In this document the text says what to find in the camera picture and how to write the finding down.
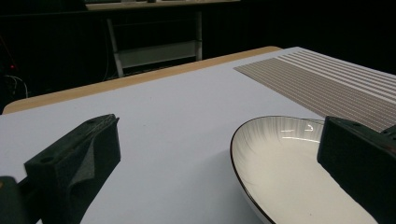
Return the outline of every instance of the dark background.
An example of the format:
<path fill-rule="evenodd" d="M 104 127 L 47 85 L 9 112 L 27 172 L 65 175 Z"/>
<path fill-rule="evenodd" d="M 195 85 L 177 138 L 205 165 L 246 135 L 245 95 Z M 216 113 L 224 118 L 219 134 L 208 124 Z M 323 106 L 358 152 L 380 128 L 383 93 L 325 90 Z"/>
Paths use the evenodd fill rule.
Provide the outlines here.
<path fill-rule="evenodd" d="M 119 46 L 128 49 L 194 38 L 197 10 L 203 15 L 204 59 L 265 46 L 302 47 L 396 74 L 396 20 L 390 3 L 242 0 L 99 13 L 83 11 L 79 4 L 62 4 L 62 0 L 55 3 L 58 5 L 35 8 L 30 16 L 18 16 L 17 9 L 0 6 L 0 75 L 21 78 L 29 96 L 114 76 L 107 18 L 116 25 L 130 24 L 115 28 Z M 2 106 L 25 95 L 21 83 L 18 90 L 9 92 L 15 80 L 0 78 L 1 111 Z"/>

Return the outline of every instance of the bowl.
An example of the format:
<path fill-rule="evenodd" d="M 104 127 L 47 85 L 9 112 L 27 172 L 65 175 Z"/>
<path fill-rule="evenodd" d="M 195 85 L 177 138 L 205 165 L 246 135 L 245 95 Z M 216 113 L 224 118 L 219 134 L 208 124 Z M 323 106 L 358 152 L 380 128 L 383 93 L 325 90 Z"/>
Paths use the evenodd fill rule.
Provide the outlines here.
<path fill-rule="evenodd" d="M 231 160 L 263 223 L 376 223 L 318 163 L 322 120 L 272 116 L 234 133 Z"/>

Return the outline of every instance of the white bowl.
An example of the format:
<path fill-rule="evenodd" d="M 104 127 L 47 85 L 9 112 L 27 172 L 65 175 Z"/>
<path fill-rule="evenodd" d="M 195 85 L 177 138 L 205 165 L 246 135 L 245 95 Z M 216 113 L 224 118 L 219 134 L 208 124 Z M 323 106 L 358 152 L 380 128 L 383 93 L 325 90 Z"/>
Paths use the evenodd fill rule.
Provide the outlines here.
<path fill-rule="evenodd" d="M 252 119 L 233 135 L 231 158 L 264 223 L 376 223 L 317 161 L 323 121 Z"/>

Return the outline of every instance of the placemat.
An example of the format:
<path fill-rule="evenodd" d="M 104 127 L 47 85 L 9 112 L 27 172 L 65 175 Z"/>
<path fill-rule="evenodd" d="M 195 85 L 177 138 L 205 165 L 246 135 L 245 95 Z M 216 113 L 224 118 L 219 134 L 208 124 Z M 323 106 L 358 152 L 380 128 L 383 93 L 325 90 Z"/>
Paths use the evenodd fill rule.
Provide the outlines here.
<path fill-rule="evenodd" d="M 396 124 L 396 76 L 301 50 L 235 67 L 322 117 L 382 132 Z"/>

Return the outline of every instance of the bowl rim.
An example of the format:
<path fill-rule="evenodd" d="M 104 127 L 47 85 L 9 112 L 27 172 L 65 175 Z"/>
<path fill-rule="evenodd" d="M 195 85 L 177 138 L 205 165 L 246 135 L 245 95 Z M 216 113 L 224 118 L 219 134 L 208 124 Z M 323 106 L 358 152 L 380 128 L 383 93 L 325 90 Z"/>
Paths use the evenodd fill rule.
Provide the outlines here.
<path fill-rule="evenodd" d="M 312 122 L 318 123 L 323 125 L 323 121 L 320 119 L 300 119 L 300 118 L 295 118 L 295 117 L 290 117 L 290 116 L 262 116 L 262 117 L 257 117 L 255 119 L 266 119 L 266 118 L 286 118 L 286 119 L 299 119 L 299 120 L 310 120 Z M 245 186 L 244 182 L 242 181 L 240 175 L 238 174 L 238 171 L 236 170 L 236 166 L 234 163 L 234 159 L 233 159 L 233 140 L 235 138 L 235 135 L 238 133 L 238 131 L 247 123 L 255 120 L 255 119 L 250 119 L 246 122 L 244 122 L 243 124 L 241 124 L 233 133 L 233 137 L 231 139 L 231 144 L 230 144 L 230 156 L 231 156 L 231 163 L 233 164 L 233 171 L 236 174 L 236 177 L 238 178 L 239 184 L 241 185 L 242 189 L 244 190 L 244 192 L 246 193 L 246 195 L 249 197 L 250 201 L 254 204 L 254 206 L 258 209 L 258 211 L 260 211 L 260 213 L 262 213 L 262 215 L 265 216 L 265 218 L 273 224 L 276 224 L 265 212 L 264 210 L 262 210 L 262 208 L 259 206 L 259 204 L 254 200 L 254 198 L 250 195 L 250 193 L 248 192 L 247 187 Z"/>

